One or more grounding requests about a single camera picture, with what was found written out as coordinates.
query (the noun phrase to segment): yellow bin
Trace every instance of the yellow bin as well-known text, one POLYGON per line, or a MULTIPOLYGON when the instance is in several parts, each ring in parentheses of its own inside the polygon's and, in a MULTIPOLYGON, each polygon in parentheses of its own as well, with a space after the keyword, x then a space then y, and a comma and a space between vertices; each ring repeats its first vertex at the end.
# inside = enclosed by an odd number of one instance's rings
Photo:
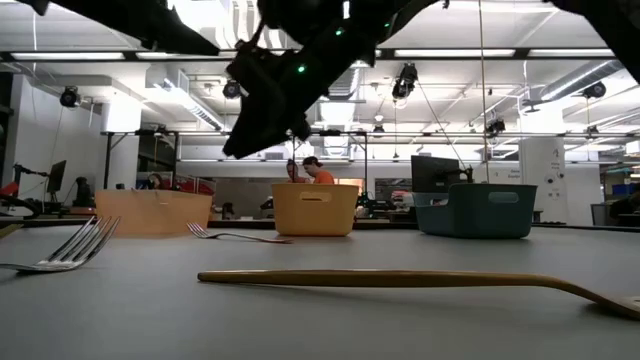
POLYGON ((276 231, 285 236, 345 236, 358 200, 353 185, 273 184, 276 231))

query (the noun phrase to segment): teal bin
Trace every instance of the teal bin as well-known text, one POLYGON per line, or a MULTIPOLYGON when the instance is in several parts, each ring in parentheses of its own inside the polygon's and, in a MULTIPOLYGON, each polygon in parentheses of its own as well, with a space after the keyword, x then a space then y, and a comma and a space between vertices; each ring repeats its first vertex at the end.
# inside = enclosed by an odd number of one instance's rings
POLYGON ((529 235, 537 186, 454 184, 446 205, 434 194, 414 193, 420 230, 469 239, 520 239, 529 235))

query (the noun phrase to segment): pillar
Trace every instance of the pillar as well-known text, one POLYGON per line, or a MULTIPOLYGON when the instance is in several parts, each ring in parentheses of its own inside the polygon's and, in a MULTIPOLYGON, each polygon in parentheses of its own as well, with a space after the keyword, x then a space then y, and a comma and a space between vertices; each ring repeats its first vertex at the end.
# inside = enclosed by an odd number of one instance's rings
MULTIPOLYGON (((103 128, 109 132, 131 132, 140 129, 142 107, 139 102, 129 96, 116 96, 102 107, 103 128)), ((113 146, 109 165, 108 189, 115 189, 116 184, 124 184, 125 188, 133 188, 136 185, 138 168, 139 138, 128 135, 121 141, 120 135, 113 136, 113 146)), ((103 142, 104 158, 106 157, 106 136, 103 142)), ((98 179, 99 188, 103 185, 104 174, 98 179)))
MULTIPOLYGON (((564 132, 562 108, 549 104, 520 118, 523 132, 564 132)), ((541 221, 567 223, 569 205, 563 138, 528 138, 520 141, 522 182, 538 186, 535 210, 541 221)))

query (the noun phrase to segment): table surface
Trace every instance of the table surface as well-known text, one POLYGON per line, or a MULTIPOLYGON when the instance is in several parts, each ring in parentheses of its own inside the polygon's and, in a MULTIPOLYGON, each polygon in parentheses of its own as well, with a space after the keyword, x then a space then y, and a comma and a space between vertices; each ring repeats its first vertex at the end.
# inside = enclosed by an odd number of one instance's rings
MULTIPOLYGON (((0 262, 34 262, 74 227, 23 229, 0 262)), ((230 230, 262 237, 273 231, 230 230)), ((640 295, 638 234, 533 229, 528 240, 356 231, 293 245, 113 239, 84 268, 0 273, 0 358, 633 359, 640 323, 542 288, 328 289, 199 283, 203 270, 380 268, 541 273, 640 295)))

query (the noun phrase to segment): silver fork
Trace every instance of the silver fork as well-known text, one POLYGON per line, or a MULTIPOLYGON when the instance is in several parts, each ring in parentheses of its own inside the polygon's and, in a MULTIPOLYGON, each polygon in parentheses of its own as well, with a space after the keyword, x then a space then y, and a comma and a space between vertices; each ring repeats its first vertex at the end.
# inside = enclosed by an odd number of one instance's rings
POLYGON ((0 264, 0 269, 35 274, 63 272, 79 268, 102 250, 120 223, 120 218, 116 218, 114 221, 111 221, 111 218, 106 221, 100 218, 92 225, 94 219, 95 216, 91 217, 80 230, 76 231, 48 258, 33 265, 0 264))
POLYGON ((187 227, 189 231, 200 239, 217 239, 221 236, 235 236, 243 239, 249 239, 259 242, 266 242, 270 244, 291 244, 291 240, 276 240, 276 239, 263 239, 255 236, 248 236, 242 234, 234 234, 234 233, 218 233, 218 234, 209 234, 207 230, 203 229, 202 226, 196 223, 187 223, 187 227))

